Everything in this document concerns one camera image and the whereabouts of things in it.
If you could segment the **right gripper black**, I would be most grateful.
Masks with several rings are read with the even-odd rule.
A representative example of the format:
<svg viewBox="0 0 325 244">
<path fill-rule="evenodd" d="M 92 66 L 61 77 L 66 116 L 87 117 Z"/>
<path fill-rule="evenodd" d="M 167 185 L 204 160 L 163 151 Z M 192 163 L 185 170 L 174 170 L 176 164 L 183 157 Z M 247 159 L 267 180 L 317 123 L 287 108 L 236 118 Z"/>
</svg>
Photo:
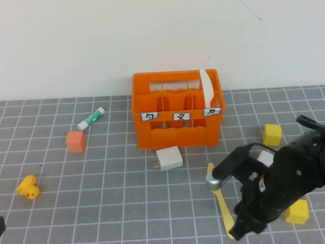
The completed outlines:
<svg viewBox="0 0 325 244">
<path fill-rule="evenodd" d="M 266 197 L 263 192 L 254 189 L 241 189 L 241 193 L 241 201 L 234 209 L 237 218 L 229 231 L 236 241 L 250 230 L 255 234 L 262 233 L 268 223 L 276 220 L 282 213 L 282 207 L 277 205 L 274 196 Z"/>
</svg>

